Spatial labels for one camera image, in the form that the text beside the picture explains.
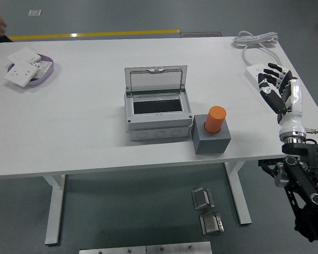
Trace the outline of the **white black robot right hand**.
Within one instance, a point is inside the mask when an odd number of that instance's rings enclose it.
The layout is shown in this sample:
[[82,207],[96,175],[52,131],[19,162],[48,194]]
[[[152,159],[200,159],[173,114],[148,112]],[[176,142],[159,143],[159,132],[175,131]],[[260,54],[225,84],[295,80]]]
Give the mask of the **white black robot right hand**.
[[277,114],[280,141],[304,143],[306,130],[302,124],[302,85],[292,72],[275,63],[258,73],[260,95]]

